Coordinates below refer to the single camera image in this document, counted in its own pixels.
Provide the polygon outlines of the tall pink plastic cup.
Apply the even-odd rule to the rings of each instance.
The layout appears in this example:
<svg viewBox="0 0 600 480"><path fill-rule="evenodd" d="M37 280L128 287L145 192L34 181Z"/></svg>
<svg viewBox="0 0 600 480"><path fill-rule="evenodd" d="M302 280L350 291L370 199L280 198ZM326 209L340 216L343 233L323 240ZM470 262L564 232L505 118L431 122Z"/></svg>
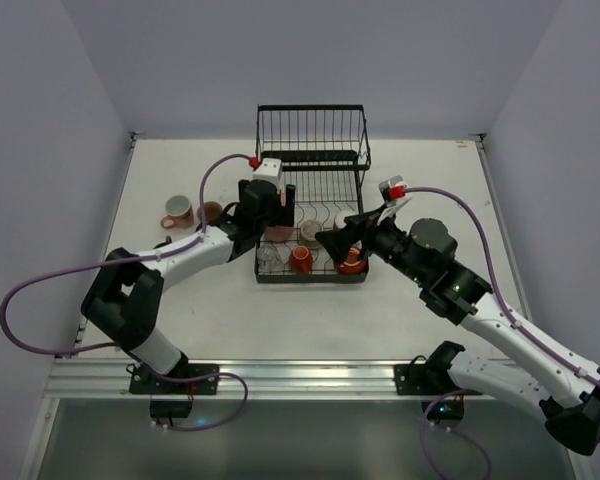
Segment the tall pink plastic cup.
<svg viewBox="0 0 600 480"><path fill-rule="evenodd" d="M265 241L282 243L288 241L293 234L293 226L281 226L279 224L279 216L281 213L281 205L273 223L269 224L264 231L263 239Z"/></svg>

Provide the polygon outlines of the white steel cup wood band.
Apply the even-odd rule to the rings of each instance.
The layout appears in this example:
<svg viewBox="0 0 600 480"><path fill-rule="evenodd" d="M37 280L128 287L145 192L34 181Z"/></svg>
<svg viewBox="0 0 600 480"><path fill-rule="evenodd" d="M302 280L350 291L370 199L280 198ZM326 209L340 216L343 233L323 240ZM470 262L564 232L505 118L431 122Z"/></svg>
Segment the white steel cup wood band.
<svg viewBox="0 0 600 480"><path fill-rule="evenodd" d="M350 216L355 215L356 212L353 210L342 210L338 212L333 220L332 228L336 231L339 231L346 227L346 219Z"/></svg>

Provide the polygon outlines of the orange teacup white rim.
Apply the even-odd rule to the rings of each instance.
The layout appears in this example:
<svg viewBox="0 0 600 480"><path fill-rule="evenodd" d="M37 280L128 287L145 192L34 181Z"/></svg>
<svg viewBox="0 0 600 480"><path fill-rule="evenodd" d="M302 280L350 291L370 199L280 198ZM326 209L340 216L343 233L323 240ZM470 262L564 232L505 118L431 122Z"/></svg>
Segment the orange teacup white rim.
<svg viewBox="0 0 600 480"><path fill-rule="evenodd" d="M339 274L360 275L368 270L368 262L360 257L361 249L358 246L352 246L349 249L346 260L343 263L333 261L334 268Z"/></svg>

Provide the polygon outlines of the dark red striped mug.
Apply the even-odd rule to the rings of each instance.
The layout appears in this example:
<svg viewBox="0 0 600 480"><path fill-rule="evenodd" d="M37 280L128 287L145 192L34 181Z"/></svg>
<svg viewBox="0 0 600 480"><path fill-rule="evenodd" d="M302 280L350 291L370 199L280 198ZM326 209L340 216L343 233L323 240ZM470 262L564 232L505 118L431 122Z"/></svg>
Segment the dark red striped mug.
<svg viewBox="0 0 600 480"><path fill-rule="evenodd" d="M200 230L203 225L209 226L210 223L221 216L223 206L216 201L205 202L196 210L196 218L198 220L197 230Z"/></svg>

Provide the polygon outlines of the clear glass cup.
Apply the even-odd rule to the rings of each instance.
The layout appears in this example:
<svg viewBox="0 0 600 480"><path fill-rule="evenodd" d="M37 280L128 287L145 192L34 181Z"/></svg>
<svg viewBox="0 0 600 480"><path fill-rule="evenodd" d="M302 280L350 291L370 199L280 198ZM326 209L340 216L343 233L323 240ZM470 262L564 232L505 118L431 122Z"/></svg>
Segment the clear glass cup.
<svg viewBox="0 0 600 480"><path fill-rule="evenodd" d="M284 267L277 248L271 244L261 245L256 251L256 258L261 274L279 272Z"/></svg>

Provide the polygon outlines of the pink mug white interior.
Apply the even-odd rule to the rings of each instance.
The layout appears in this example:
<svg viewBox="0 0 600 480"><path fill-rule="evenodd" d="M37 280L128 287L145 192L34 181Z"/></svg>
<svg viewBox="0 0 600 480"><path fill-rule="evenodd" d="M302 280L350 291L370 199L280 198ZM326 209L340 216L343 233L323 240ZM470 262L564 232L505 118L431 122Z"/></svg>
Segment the pink mug white interior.
<svg viewBox="0 0 600 480"><path fill-rule="evenodd" d="M187 229L195 224L191 201L185 195L175 195L165 203L166 215L161 219L163 229Z"/></svg>

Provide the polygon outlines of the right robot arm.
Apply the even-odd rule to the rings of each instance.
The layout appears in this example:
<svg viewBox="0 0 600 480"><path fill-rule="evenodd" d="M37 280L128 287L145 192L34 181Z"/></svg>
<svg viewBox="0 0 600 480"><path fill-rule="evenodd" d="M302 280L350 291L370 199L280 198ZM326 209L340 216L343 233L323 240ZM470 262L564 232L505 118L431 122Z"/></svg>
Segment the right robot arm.
<svg viewBox="0 0 600 480"><path fill-rule="evenodd" d="M363 253L414 281L435 315L486 340L514 363L503 366L446 342L427 362L436 389L467 389L504 401L539 419L575 453L590 456L600 445L600 366L500 304L495 287L456 260L457 242L441 221L422 218L403 231L373 211L350 216L344 227L319 232L316 239L338 263L360 245Z"/></svg>

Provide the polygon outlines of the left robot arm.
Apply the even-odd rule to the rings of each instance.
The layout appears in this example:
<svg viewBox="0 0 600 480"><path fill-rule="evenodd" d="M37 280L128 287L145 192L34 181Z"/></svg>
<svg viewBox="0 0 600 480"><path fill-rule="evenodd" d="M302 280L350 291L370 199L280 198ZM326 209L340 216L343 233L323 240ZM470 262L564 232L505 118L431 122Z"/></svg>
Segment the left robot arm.
<svg viewBox="0 0 600 480"><path fill-rule="evenodd" d="M293 225L295 194L292 184L279 191L265 180L242 180L234 210L193 235L152 252L112 251L82 302L82 315L159 378L180 377L188 358L157 327L162 295L254 249L267 228Z"/></svg>

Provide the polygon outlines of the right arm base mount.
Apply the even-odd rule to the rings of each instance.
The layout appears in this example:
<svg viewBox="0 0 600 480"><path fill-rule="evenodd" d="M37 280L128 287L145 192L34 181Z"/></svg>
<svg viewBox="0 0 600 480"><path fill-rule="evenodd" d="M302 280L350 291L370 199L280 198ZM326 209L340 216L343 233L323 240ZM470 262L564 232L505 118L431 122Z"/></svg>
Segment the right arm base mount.
<svg viewBox="0 0 600 480"><path fill-rule="evenodd" d="M439 362L417 355L393 366L393 383L398 396L432 396L447 391L449 379Z"/></svg>

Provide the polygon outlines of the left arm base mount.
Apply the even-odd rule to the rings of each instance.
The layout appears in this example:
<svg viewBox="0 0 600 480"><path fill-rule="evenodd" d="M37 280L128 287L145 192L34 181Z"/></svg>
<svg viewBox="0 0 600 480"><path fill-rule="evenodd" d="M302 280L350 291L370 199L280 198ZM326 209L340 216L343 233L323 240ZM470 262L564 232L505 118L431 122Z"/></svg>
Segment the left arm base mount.
<svg viewBox="0 0 600 480"><path fill-rule="evenodd" d="M128 364L129 392L136 395L207 395L217 393L219 365L179 361L165 379L144 364Z"/></svg>

